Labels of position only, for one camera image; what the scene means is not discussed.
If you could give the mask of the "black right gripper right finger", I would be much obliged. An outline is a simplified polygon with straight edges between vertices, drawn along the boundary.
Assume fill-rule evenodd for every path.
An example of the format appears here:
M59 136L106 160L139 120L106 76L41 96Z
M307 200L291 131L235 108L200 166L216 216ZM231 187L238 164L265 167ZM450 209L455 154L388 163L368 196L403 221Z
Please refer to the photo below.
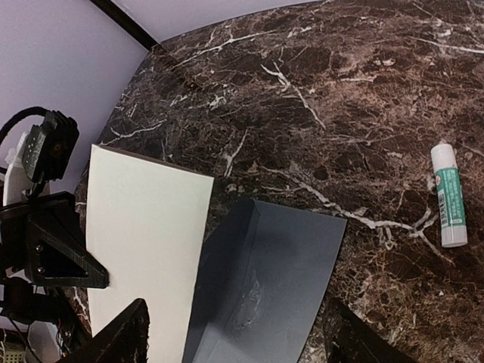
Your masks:
M324 305L323 335L327 362L414 362L333 297Z

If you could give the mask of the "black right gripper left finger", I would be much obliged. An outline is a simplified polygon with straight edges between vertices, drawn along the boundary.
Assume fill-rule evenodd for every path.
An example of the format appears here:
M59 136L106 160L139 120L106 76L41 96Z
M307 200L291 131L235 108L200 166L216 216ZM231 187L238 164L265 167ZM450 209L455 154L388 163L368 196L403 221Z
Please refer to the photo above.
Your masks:
M149 325L147 303L137 298L85 345L60 362L147 362Z

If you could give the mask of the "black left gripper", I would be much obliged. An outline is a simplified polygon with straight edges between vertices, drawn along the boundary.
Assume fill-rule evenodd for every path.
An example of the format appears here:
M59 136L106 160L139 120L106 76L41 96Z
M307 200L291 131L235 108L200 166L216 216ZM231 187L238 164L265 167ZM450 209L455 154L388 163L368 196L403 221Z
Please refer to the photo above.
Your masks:
M3 206L1 278L24 271L44 287L108 287L109 272L82 245L79 223L69 192Z

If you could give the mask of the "beige ornate letter paper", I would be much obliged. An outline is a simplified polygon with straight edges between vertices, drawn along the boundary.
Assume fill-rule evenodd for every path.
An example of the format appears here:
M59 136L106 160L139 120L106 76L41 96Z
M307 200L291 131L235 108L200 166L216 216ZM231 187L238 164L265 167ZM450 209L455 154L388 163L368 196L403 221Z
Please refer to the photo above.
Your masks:
M109 272L90 290L93 331L143 298L158 334L188 329L213 179L150 157L92 147L86 242Z

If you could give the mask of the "grey paper envelope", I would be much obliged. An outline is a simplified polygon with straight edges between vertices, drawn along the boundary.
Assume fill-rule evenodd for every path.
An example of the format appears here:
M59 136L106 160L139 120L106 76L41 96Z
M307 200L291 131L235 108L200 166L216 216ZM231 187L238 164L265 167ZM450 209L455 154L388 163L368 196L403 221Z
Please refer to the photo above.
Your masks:
M185 362L295 362L346 220L240 199L203 243Z

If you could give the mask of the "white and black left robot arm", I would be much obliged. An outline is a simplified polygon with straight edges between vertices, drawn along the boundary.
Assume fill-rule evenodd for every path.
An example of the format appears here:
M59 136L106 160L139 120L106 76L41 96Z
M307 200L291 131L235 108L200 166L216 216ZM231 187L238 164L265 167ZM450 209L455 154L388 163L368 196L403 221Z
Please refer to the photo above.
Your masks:
M76 198L69 192L46 194L50 181L64 177L79 137L76 121L58 110L28 107L1 128L1 137L29 116L34 125L20 143L20 155L5 176L1 207L1 315L17 327L35 321L57 328L66 356L84 345L88 331L64 293L66 287L104 289L106 268L86 249Z

